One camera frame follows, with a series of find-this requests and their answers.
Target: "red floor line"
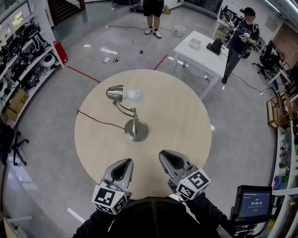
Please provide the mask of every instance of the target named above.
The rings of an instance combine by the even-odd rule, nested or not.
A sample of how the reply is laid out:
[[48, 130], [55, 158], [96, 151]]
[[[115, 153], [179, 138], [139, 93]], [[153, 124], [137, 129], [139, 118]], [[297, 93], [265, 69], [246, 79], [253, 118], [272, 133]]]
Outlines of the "red floor line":
[[83, 73], [83, 72], [81, 72], [81, 71], [79, 71], [79, 70], [77, 70], [77, 69], [75, 69], [75, 68], [72, 68], [71, 66], [67, 66], [67, 68], [70, 68], [70, 69], [76, 71], [77, 73], [80, 73], [80, 74], [82, 74], [82, 75], [84, 75], [84, 76], [86, 76], [86, 77], [88, 77], [88, 78], [90, 78], [90, 79], [96, 81], [96, 82], [99, 83], [99, 84], [101, 83], [99, 80], [97, 80], [97, 79], [95, 79], [95, 78], [89, 76], [88, 74], [85, 74], [85, 73]]
[[167, 56], [168, 56], [168, 54], [166, 54], [166, 55], [162, 58], [162, 60], [157, 64], [157, 66], [155, 66], [154, 70], [156, 70], [156, 69], [160, 66], [160, 64], [164, 61], [164, 59], [165, 59]]

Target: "black cap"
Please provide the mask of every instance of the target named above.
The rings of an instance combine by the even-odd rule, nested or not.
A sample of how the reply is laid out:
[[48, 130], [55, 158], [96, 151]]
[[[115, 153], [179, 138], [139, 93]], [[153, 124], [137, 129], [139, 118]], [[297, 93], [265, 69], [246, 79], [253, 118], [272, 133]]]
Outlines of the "black cap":
[[246, 17], [255, 17], [256, 16], [255, 10], [253, 10], [251, 7], [245, 8], [243, 13], [244, 13], [244, 16], [246, 16]]

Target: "table lamp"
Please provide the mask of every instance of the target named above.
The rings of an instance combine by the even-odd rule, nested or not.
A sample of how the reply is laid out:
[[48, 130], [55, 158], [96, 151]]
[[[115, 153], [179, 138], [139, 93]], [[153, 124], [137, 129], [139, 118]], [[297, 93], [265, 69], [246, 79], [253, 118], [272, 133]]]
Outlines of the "table lamp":
[[134, 102], [140, 102], [143, 98], [143, 93], [140, 90], [129, 90], [126, 91], [123, 85], [113, 86], [107, 89], [106, 95], [109, 99], [113, 100], [113, 105], [115, 105], [120, 112], [123, 114], [133, 117], [132, 120], [129, 120], [125, 127], [125, 135], [128, 139], [139, 142], [146, 139], [148, 135], [148, 126], [147, 123], [139, 120], [138, 115], [136, 114], [136, 109], [128, 109], [121, 104], [125, 99], [130, 99]]

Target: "black shorts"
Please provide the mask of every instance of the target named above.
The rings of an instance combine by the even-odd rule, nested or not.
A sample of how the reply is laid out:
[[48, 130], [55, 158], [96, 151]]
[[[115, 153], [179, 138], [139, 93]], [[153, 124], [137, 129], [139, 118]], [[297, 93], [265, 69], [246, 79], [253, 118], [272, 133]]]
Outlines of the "black shorts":
[[163, 0], [144, 0], [143, 8], [145, 17], [160, 17], [163, 12]]

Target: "gray pants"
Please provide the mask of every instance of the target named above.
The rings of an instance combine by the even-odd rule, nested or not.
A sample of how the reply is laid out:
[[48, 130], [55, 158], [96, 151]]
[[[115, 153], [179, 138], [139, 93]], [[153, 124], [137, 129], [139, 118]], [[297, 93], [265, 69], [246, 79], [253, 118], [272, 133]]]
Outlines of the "gray pants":
[[241, 60], [241, 57], [239, 57], [239, 53], [230, 49], [228, 54], [227, 65], [224, 72], [224, 75], [226, 77], [229, 77], [231, 75], [231, 73], [233, 72], [234, 68], [239, 63], [240, 60]]

